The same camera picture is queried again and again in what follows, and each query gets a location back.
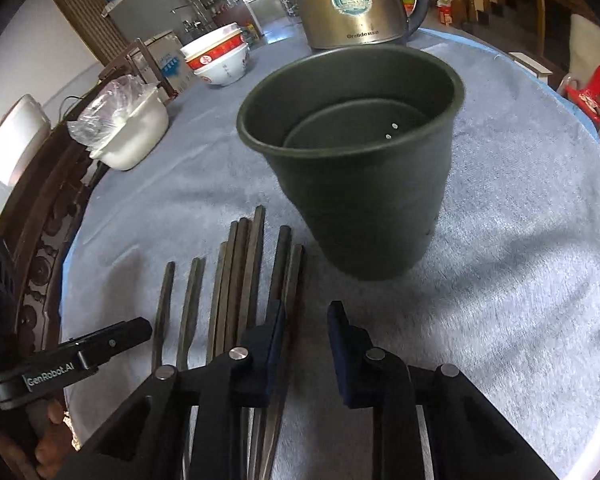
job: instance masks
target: table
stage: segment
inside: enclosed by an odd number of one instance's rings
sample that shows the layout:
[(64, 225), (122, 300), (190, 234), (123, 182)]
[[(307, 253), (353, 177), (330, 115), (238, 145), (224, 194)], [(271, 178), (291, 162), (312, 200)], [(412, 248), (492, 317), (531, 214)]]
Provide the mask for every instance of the table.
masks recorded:
[[(436, 235), (414, 269), (379, 283), (337, 271), (264, 159), (238, 139), (235, 116), (250, 89), (309, 54), (303, 38), (291, 38), (255, 50), (250, 72), (231, 86), (190, 88), (169, 106), (170, 129), (150, 156), (103, 177), (66, 264), (62, 336), (153, 320), (164, 264), (174, 260), (164, 349), (164, 361), (174, 362), (189, 263), (206, 256), (189, 353), (191, 367), (203, 364), (219, 244), (232, 220), (261, 203), (259, 319), (279, 225), (291, 225), (307, 252), (274, 479), (370, 477), (371, 416), (346, 410), (338, 395), (326, 330), (331, 300), (408, 364), (458, 365), (558, 476), (592, 478), (587, 467), (600, 466), (599, 142), (506, 56), (423, 31), (410, 46), (451, 64), (466, 85)], [(80, 439), (149, 374), (150, 346), (67, 389)]]

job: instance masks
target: stack of bowls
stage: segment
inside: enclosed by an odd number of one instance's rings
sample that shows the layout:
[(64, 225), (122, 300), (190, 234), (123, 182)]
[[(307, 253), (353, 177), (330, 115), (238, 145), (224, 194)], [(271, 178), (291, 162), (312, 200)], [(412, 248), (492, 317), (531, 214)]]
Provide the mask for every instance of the stack of bowls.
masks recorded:
[(238, 81), (247, 67), (249, 45), (237, 23), (216, 28), (180, 50), (193, 73), (209, 85)]

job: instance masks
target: silver bolt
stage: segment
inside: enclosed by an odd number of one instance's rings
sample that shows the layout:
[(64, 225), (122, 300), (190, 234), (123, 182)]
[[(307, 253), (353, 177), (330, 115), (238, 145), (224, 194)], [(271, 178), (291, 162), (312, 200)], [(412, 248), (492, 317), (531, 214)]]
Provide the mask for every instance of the silver bolt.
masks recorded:
[(365, 355), (367, 359), (371, 359), (372, 361), (382, 361), (386, 354), (384, 353), (384, 350), (382, 350), (381, 348), (376, 348), (374, 346), (373, 348), (367, 350), (365, 352)]
[(156, 378), (163, 381), (165, 379), (169, 379), (170, 377), (173, 377), (174, 373), (176, 373), (176, 369), (173, 366), (163, 365), (155, 371), (154, 375), (156, 376)]
[(241, 361), (242, 359), (246, 358), (247, 355), (249, 355), (249, 351), (242, 346), (237, 346), (229, 350), (229, 357), (234, 361)]
[(446, 377), (456, 377), (460, 373), (456, 365), (445, 364), (440, 367), (440, 371)]

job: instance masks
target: electric kettle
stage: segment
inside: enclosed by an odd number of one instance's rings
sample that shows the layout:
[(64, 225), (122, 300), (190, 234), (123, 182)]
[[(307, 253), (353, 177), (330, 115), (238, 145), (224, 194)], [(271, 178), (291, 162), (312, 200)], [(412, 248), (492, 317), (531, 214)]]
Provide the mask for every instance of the electric kettle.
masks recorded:
[(429, 0), (416, 0), (410, 16), (402, 0), (296, 0), (309, 45), (314, 49), (397, 42), (420, 26)]

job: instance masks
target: refrigerator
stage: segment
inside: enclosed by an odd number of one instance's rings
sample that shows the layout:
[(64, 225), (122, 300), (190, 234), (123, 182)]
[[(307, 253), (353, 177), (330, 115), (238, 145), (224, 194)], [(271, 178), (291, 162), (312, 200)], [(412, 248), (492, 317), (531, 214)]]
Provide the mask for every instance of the refrigerator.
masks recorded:
[(200, 0), (113, 0), (106, 14), (129, 42), (172, 30), (187, 44), (216, 28)]

